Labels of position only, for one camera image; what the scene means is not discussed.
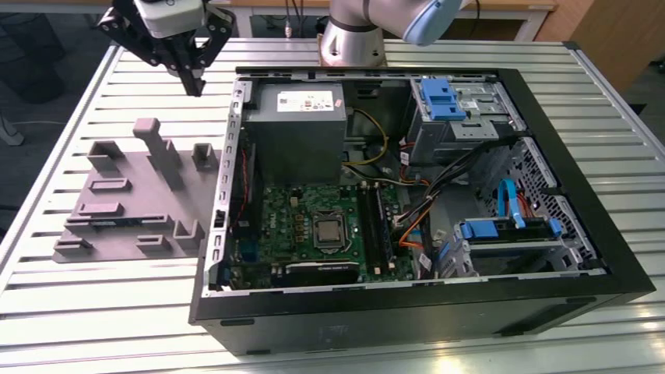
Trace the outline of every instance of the ram slot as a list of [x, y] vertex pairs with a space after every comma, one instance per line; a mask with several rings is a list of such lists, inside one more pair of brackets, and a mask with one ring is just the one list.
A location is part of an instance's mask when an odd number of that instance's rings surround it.
[[381, 203], [379, 189], [367, 185], [359, 187], [357, 206], [361, 216], [366, 271], [379, 275], [394, 268], [389, 223]]

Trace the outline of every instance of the connector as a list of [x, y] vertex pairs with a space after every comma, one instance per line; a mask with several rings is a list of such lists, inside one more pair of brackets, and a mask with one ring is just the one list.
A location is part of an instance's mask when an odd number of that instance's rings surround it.
[[286, 19], [286, 24], [283, 26], [283, 35], [286, 36], [286, 39], [290, 39], [290, 37], [293, 36], [293, 29], [290, 28], [290, 22], [287, 19]]

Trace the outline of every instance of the cpu socket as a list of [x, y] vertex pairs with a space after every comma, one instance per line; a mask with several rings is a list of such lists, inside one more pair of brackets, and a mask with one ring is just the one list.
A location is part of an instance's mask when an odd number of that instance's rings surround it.
[[319, 210], [313, 214], [313, 246], [326, 255], [345, 252], [349, 248], [343, 213]]

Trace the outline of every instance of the motherboard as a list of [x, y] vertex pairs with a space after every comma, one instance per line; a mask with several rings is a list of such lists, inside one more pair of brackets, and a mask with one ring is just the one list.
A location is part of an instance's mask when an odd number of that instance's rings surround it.
[[411, 280], [410, 255], [393, 250], [389, 233], [398, 212], [393, 185], [266, 187], [259, 238], [237, 241], [242, 285], [277, 287], [285, 266], [315, 277], [326, 264], [357, 274], [351, 283]]

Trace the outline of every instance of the yellow wire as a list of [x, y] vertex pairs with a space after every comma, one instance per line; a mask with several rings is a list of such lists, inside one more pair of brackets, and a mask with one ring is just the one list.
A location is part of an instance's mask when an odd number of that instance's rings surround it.
[[365, 117], [370, 120], [370, 122], [374, 124], [378, 131], [381, 131], [381, 135], [383, 136], [383, 148], [381, 149], [378, 155], [375, 155], [375, 157], [371, 157], [369, 160], [342, 162], [342, 165], [367, 165], [374, 161], [377, 161], [385, 155], [385, 152], [387, 151], [387, 136], [385, 135], [383, 128], [381, 127], [378, 121], [375, 121], [374, 117], [371, 117], [366, 111], [357, 108], [353, 108], [353, 111], [358, 111], [359, 113], [362, 113]]

